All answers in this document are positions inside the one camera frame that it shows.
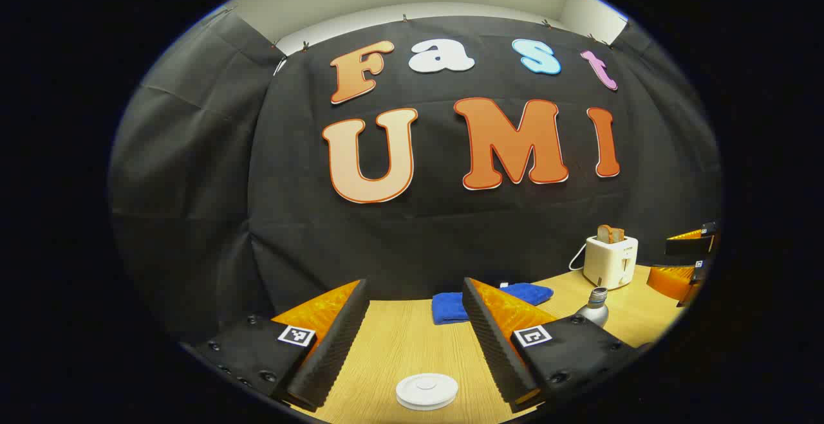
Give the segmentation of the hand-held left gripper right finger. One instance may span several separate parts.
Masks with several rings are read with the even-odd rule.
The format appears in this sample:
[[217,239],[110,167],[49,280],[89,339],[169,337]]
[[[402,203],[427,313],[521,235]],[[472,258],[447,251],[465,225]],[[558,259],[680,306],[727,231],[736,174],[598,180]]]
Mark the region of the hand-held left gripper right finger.
[[556,318],[470,277],[462,304],[492,380],[514,412],[562,406],[641,354],[585,316]]

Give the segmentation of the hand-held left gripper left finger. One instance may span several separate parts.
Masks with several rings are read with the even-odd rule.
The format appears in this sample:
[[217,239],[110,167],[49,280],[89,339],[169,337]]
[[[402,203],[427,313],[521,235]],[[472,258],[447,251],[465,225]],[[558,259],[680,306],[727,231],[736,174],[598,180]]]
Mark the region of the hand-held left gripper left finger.
[[369,307],[365,279],[280,315],[248,315],[194,344],[206,366],[268,400],[315,412],[347,359]]

